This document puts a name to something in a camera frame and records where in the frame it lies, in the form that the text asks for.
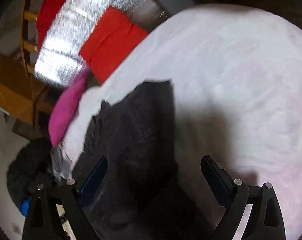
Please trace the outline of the magenta pillow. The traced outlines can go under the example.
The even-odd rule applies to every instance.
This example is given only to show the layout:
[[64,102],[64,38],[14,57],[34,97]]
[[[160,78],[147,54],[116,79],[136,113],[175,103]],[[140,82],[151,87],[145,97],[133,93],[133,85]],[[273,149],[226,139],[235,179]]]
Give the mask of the magenta pillow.
[[60,95],[50,115],[48,131],[52,146],[57,146],[65,136],[69,124],[75,116],[79,101],[87,87],[90,69],[81,71],[73,83]]

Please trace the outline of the white pink bed quilt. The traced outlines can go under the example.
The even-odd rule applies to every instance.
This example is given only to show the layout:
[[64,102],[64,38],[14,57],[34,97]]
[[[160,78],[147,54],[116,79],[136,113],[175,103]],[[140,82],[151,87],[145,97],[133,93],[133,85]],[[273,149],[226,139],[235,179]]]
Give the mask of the white pink bed quilt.
[[302,234],[302,30],[239,5],[186,9],[151,32],[100,87],[87,90],[63,140],[80,156],[91,117],[144,80],[174,87],[180,183],[212,225],[222,217],[203,155],[249,184],[272,183],[287,239]]

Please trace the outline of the black coat pile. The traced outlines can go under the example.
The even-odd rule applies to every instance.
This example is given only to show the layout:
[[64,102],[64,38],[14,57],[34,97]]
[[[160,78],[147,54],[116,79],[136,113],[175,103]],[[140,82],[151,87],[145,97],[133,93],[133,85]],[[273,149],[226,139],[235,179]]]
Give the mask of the black coat pile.
[[8,167],[7,189],[18,209],[37,189],[38,184],[46,187],[56,185],[52,174],[52,145],[45,137],[30,141]]

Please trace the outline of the black quilted jacket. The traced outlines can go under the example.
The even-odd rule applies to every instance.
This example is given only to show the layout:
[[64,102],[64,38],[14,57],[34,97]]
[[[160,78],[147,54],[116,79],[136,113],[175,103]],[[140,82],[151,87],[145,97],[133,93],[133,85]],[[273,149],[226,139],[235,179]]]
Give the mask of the black quilted jacket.
[[84,213],[99,239],[208,239],[204,215],[178,184],[169,81],[144,82],[88,126],[73,177],[91,199]]

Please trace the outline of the wooden cabinet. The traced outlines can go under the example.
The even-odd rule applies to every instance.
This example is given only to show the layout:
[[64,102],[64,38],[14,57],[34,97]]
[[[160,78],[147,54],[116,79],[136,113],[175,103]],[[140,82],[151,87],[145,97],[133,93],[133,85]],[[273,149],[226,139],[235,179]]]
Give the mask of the wooden cabinet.
[[49,87],[26,74],[23,65],[0,53],[0,108],[9,115],[33,126],[40,112],[50,115],[53,104],[45,97]]

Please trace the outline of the grey folded garment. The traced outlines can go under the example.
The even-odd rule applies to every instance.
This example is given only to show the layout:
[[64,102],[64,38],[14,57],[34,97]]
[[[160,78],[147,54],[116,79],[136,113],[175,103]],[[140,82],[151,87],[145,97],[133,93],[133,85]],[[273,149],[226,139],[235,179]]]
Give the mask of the grey folded garment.
[[72,178],[71,159],[64,156],[62,153],[62,144],[58,144],[50,151],[52,159],[52,174],[57,183],[62,183],[63,180]]

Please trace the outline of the blue garment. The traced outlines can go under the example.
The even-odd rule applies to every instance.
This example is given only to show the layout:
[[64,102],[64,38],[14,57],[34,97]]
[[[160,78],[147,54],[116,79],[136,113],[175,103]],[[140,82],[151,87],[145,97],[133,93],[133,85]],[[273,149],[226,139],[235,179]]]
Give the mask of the blue garment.
[[21,205],[20,205],[20,207],[19,207],[20,213],[21,213],[24,217],[27,216],[27,211],[28,211],[28,209],[29,209],[31,200],[32,200],[32,197],[29,197],[29,198],[23,200],[22,203],[21,203]]

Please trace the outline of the red square cushion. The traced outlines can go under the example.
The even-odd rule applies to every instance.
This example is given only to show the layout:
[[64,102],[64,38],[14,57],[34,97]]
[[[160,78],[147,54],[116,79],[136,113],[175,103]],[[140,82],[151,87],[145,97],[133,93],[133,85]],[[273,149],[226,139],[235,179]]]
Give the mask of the red square cushion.
[[79,55],[102,84],[147,36],[148,32],[132,23],[123,12],[109,7]]

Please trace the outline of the wooden stair railing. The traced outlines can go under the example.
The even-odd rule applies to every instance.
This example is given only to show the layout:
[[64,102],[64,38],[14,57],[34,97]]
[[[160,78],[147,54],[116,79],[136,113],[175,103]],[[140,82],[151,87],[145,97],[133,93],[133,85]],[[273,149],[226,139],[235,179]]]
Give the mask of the wooden stair railing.
[[33,75],[35,68],[33,58],[39,52],[36,27],[39,9],[32,5],[34,2],[35,0],[24,0],[20,17],[20,53],[27,76]]

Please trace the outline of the silver foil headboard panel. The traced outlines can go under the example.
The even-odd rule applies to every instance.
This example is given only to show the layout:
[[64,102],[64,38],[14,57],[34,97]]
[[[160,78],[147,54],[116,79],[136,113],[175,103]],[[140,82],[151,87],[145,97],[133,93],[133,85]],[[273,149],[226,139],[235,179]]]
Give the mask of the silver foil headboard panel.
[[148,32],[169,18],[154,0],[66,0],[46,33],[34,76],[59,89],[68,87],[86,68],[80,49],[109,7],[124,12]]

